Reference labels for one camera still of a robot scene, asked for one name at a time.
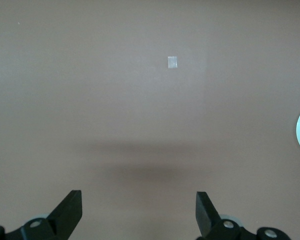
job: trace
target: beige surface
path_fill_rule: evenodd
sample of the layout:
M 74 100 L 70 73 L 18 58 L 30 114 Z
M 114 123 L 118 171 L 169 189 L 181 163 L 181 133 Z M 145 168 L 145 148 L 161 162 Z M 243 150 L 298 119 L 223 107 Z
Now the beige surface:
M 72 240 L 194 240 L 206 191 L 300 240 L 299 114 L 300 1 L 0 0 L 7 231 L 81 189 Z

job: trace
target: white sticker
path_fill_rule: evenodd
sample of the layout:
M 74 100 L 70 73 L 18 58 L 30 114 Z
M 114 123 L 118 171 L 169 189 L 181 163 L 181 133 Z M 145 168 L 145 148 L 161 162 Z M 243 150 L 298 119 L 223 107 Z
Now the white sticker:
M 168 56 L 168 69 L 176 69 L 178 67 L 177 57 Z

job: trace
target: small white square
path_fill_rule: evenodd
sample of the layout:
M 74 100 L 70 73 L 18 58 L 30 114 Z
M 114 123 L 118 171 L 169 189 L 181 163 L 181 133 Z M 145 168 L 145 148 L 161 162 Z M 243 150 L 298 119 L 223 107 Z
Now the small white square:
M 168 56 L 168 69 L 176 69 L 178 67 L 177 57 Z

